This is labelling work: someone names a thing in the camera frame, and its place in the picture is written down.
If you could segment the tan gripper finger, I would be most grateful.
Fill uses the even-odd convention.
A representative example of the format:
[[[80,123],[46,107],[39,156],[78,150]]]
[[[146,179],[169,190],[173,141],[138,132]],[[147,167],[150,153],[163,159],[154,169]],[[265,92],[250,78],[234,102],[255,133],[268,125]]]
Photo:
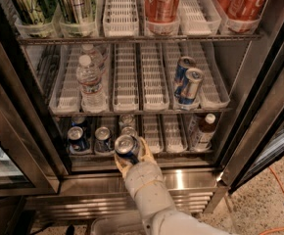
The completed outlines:
[[[125,179],[128,172],[133,167],[133,163],[126,160],[126,159],[121,158],[117,154],[114,154],[114,158],[115,158],[116,166],[117,166],[118,170],[120,171],[122,178]]]
[[[140,140],[140,152],[138,159],[140,162],[148,162],[152,164],[156,164],[156,160],[154,159],[153,153],[151,152],[149,145],[143,137],[139,138]]]

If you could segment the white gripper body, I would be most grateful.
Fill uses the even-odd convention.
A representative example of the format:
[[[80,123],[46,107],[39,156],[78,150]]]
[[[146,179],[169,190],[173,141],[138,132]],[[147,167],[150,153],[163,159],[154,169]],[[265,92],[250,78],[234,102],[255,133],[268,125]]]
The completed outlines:
[[[143,220],[150,219],[159,212],[176,211],[157,164],[135,164],[126,174],[124,183]]]

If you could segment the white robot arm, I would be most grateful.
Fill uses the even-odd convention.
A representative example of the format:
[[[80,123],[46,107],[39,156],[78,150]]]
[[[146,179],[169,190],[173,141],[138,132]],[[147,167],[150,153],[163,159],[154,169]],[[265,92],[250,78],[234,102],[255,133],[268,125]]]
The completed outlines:
[[[115,142],[115,163],[147,235],[235,235],[176,208],[144,138],[121,135]]]

